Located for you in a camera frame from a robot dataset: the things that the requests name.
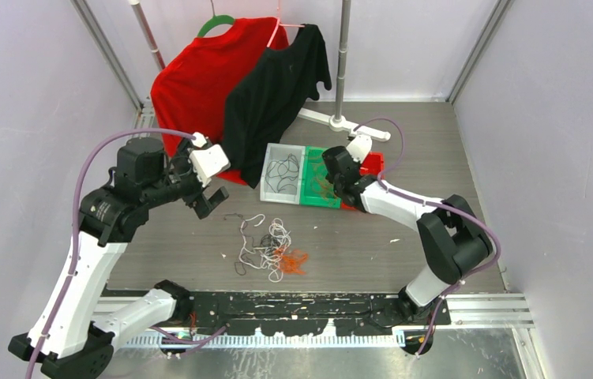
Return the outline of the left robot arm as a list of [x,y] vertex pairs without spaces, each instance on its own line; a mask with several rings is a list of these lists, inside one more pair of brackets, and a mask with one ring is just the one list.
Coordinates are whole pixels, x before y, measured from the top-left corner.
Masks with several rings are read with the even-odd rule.
[[73,196],[73,230],[65,266],[30,331],[14,336],[9,352],[28,374],[97,378],[116,350],[159,323],[184,325],[193,317],[188,290],[164,280],[107,316],[94,309],[116,263],[154,208],[182,201],[198,218],[227,199],[224,188],[206,196],[212,178],[230,166],[222,147],[200,133],[184,134],[174,156],[152,137],[129,137],[108,181]]

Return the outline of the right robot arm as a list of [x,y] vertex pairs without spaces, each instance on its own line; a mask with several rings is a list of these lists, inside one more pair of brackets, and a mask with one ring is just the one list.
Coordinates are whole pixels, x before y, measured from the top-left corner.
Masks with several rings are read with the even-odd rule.
[[418,233],[426,267],[399,292],[400,316],[407,323],[421,323],[429,316],[434,299],[491,255],[490,236],[461,196],[421,197],[376,175],[361,174],[361,164],[344,146],[325,150],[322,159],[326,178],[345,205]]

